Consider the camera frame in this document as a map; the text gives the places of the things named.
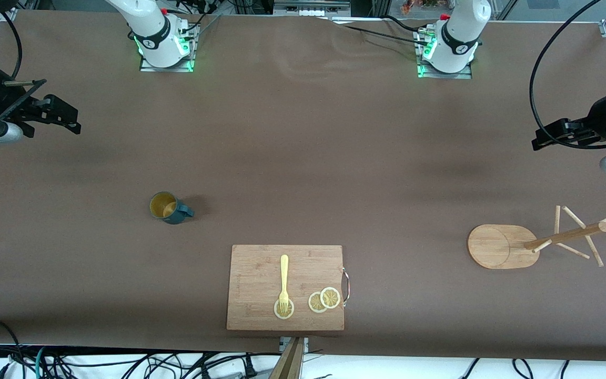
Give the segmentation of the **dark teal ribbed cup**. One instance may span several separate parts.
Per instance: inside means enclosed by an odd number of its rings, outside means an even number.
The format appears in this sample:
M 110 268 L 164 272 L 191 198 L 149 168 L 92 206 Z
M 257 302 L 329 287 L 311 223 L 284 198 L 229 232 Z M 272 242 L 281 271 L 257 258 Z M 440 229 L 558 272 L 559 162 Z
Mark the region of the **dark teal ribbed cup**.
M 154 218 L 168 225 L 179 225 L 187 218 L 195 216 L 190 207 L 170 192 L 156 193 L 150 199 L 149 210 Z

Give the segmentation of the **wooden mug rack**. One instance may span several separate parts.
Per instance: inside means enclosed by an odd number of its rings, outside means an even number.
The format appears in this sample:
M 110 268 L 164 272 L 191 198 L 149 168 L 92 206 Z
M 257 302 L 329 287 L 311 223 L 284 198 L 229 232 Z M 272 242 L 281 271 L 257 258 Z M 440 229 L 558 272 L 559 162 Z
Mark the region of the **wooden mug rack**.
M 469 256 L 489 270 L 528 268 L 550 246 L 564 249 L 586 260 L 594 257 L 597 266 L 604 263 L 592 240 L 593 235 L 606 233 L 606 218 L 587 225 L 567 206 L 555 207 L 552 235 L 537 238 L 528 228 L 519 225 L 479 225 L 467 237 Z

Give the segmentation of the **brown table cover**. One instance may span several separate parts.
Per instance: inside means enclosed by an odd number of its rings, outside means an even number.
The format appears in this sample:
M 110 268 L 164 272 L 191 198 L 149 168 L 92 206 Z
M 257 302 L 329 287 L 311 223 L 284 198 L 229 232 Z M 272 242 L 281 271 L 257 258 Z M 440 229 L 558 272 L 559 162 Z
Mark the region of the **brown table cover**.
M 276 350 L 226 328 L 231 247 L 341 245 L 327 354 L 606 360 L 603 267 L 556 246 L 528 268 L 469 256 L 479 225 L 606 218 L 603 151 L 535 152 L 532 66 L 556 23 L 491 22 L 470 80 L 328 20 L 222 16 L 192 73 L 144 73 L 120 14 L 22 11 L 22 79 L 79 111 L 0 144 L 0 321 L 27 344 Z M 154 218 L 170 192 L 195 216 Z

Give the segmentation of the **colourful snack packets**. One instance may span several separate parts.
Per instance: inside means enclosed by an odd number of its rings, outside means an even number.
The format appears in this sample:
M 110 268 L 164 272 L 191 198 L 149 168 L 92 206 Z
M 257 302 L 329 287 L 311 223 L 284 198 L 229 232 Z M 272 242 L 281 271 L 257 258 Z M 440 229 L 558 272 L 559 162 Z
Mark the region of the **colourful snack packets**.
M 402 15 L 408 15 L 412 12 L 444 12 L 454 9 L 457 0 L 402 0 L 400 10 Z

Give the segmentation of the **wooden cutting board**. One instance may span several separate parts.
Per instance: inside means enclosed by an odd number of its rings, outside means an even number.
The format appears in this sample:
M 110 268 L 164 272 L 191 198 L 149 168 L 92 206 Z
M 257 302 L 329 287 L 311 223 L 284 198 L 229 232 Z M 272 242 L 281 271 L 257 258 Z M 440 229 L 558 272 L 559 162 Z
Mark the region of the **wooden cutting board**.
M 293 315 L 281 320 L 274 302 L 281 290 L 280 257 L 288 255 L 288 295 Z M 343 306 L 343 248 L 340 245 L 233 245 L 229 273 L 227 329 L 255 333 L 339 333 Z M 341 293 L 334 309 L 315 313 L 309 296 L 332 286 Z

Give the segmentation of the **white power strip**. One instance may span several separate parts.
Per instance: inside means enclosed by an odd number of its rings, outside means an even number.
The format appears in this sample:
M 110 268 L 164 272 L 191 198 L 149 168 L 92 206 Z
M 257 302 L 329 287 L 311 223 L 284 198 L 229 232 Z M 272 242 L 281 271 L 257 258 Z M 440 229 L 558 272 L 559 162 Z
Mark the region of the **white power strip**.
M 272 0 L 272 14 L 311 17 L 351 17 L 350 0 Z

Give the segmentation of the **yellow plastic fork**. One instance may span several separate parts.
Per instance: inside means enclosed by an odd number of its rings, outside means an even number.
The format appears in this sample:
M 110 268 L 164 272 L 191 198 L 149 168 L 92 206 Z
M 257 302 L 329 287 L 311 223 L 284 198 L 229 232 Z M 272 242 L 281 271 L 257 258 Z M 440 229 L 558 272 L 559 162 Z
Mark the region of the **yellow plastic fork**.
M 277 307 L 280 314 L 288 312 L 289 309 L 289 295 L 288 295 L 288 255 L 282 255 L 280 257 L 280 278 L 281 278 L 281 290 L 279 293 Z

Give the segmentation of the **lemon slice under fork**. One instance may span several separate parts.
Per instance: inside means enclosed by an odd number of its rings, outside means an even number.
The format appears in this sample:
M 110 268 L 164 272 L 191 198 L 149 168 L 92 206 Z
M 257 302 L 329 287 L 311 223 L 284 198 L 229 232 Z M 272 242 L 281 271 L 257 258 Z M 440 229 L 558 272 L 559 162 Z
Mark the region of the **lemon slice under fork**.
M 295 305 L 292 302 L 291 299 L 288 300 L 288 305 L 286 306 L 286 308 L 281 307 L 279 300 L 276 300 L 274 302 L 274 307 L 272 308 L 272 310 L 274 310 L 274 315 L 276 317 L 278 317 L 281 320 L 286 320 L 288 318 L 290 318 L 293 313 L 295 312 Z

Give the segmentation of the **wooden beam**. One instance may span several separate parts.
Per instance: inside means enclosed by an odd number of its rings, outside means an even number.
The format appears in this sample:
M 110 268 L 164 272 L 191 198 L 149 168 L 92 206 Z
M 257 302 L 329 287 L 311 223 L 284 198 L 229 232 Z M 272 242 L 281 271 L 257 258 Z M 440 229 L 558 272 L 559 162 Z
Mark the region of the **wooden beam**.
M 303 357 L 308 348 L 305 337 L 291 337 L 268 379 L 300 379 Z

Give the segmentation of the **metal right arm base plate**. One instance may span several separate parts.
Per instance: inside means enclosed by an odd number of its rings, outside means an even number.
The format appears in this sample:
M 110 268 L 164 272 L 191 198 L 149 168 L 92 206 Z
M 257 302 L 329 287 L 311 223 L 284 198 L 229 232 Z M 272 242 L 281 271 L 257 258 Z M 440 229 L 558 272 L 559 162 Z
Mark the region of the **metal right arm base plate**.
M 168 67 L 157 67 L 152 65 L 146 58 L 140 47 L 138 47 L 138 53 L 140 54 L 139 70 L 142 72 L 193 72 L 195 69 L 195 58 L 198 48 L 199 41 L 199 26 L 195 26 L 190 31 L 182 33 L 180 36 L 171 37 L 170 41 L 173 44 L 173 50 L 168 53 L 172 58 L 178 58 L 178 60 Z

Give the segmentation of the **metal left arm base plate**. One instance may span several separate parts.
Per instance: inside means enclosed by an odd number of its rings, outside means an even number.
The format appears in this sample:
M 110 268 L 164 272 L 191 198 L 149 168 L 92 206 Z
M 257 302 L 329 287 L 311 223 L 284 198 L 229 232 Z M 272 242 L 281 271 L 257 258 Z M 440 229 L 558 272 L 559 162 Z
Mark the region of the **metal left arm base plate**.
M 461 44 L 439 41 L 435 31 L 421 28 L 413 33 L 418 76 L 439 79 L 472 79 L 471 61 L 478 42 Z

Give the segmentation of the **small metal bracket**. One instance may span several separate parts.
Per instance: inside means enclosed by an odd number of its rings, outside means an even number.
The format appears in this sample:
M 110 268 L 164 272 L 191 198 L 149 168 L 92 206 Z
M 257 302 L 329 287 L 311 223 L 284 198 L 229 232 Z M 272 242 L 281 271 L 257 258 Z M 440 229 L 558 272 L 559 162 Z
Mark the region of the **small metal bracket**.
M 300 342 L 303 342 L 303 353 L 309 353 L 309 339 L 307 337 L 281 337 L 279 339 L 279 353 L 283 353 L 288 347 L 289 343 L 294 342 L 294 339 L 299 339 Z

